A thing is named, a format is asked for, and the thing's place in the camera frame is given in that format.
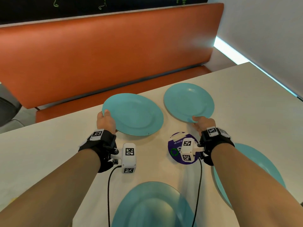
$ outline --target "purple sticker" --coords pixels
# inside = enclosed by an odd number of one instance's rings
[[[195,139],[195,137],[193,137],[191,134],[187,134],[185,137],[177,140],[176,142],[173,141],[173,140],[170,140],[168,142],[168,149],[169,149],[169,154],[170,156],[176,160],[178,163],[181,163],[181,164],[185,164],[185,165],[188,165],[188,164],[192,164],[194,163],[195,161],[198,160],[198,158],[200,157],[200,153],[198,152],[196,155],[195,155],[195,160],[192,162],[192,163],[187,163],[187,162],[184,162],[181,158],[181,154],[180,154],[180,150],[181,150],[181,146],[182,146],[182,141],[184,138],[193,138],[195,140],[196,143],[198,143],[198,141]]]

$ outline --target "black wall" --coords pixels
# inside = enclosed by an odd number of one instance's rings
[[[0,24],[166,7],[176,0],[0,0]],[[207,0],[186,0],[186,4]]]

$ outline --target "circular sticker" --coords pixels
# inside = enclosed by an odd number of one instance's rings
[[[169,142],[168,142],[168,149],[169,149],[170,156],[175,161],[177,161],[178,163],[181,163],[181,164],[188,165],[188,164],[192,164],[198,160],[198,158],[200,157],[200,152],[197,152],[197,154],[195,155],[195,160],[192,163],[184,162],[182,160],[181,154],[180,154],[182,141],[184,138],[193,138],[195,140],[195,143],[198,143],[198,141],[195,139],[195,137],[193,137],[191,134],[188,134],[185,132],[177,132],[170,137]]]

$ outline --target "plate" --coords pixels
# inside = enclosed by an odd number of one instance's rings
[[[164,94],[164,104],[174,117],[185,122],[195,122],[192,116],[209,118],[214,112],[214,100],[210,94],[189,83],[171,86]]]
[[[188,227],[193,218],[188,202],[176,189],[161,182],[146,182],[123,198],[112,227]]]
[[[116,121],[117,130],[134,136],[157,132],[163,125],[161,109],[150,99],[136,94],[122,93],[109,97],[103,104]]]
[[[275,165],[260,151],[252,148],[251,146],[247,146],[240,143],[235,143],[235,147],[246,157],[248,157],[250,160],[254,161],[256,164],[258,164],[262,169],[264,169],[267,173],[269,173],[273,178],[275,178],[282,186],[285,186],[285,183],[283,181],[283,178],[278,171],[278,169],[275,167]],[[217,184],[217,187],[222,194],[223,198],[225,199],[225,202],[231,207],[232,205],[229,202],[229,199],[227,198],[227,195],[225,193],[225,190],[222,186],[222,183],[219,179],[218,173],[214,167],[214,178],[215,182]]]

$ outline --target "hand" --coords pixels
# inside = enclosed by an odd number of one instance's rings
[[[216,126],[216,122],[214,119],[208,119],[204,116],[193,116],[192,120],[196,121],[196,123],[193,123],[192,126],[199,132],[200,136],[202,135],[201,133],[205,131],[208,127]]]
[[[116,134],[116,122],[111,117],[111,113],[109,110],[104,111],[104,116],[102,111],[97,115],[97,129],[105,129],[108,130],[113,135]]]

